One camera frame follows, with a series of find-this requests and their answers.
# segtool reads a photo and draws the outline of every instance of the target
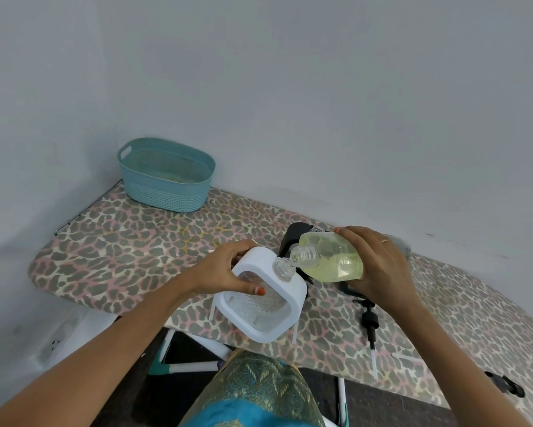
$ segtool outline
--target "electrical outlet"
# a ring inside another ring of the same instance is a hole
[[[36,354],[37,362],[43,366],[47,366],[65,342],[69,340],[69,337],[71,337],[71,334],[73,334],[74,330],[79,326],[81,320],[82,317],[79,309],[71,309],[63,322],[61,322],[57,329],[51,333],[41,348],[41,351]]]

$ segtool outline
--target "clear plastic bottle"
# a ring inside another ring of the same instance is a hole
[[[321,282],[362,277],[363,263],[349,241],[333,232],[306,232],[286,263]]]

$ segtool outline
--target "teal basket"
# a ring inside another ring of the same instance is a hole
[[[205,203],[213,157],[177,142],[157,138],[133,139],[118,153],[124,189],[142,204],[179,213]]]

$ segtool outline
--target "patterned clothing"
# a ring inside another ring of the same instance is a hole
[[[187,411],[180,427],[323,427],[295,366],[237,350]]]

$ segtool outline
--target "dark floor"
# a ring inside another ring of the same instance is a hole
[[[166,335],[162,330],[114,390],[96,417],[93,427],[175,427],[214,373],[176,373],[147,376],[152,360]],[[176,333],[167,363],[217,359],[184,334]],[[320,411],[336,422],[336,379],[310,369],[302,375],[318,402]],[[456,427],[449,409],[346,381],[347,405],[352,427]]]

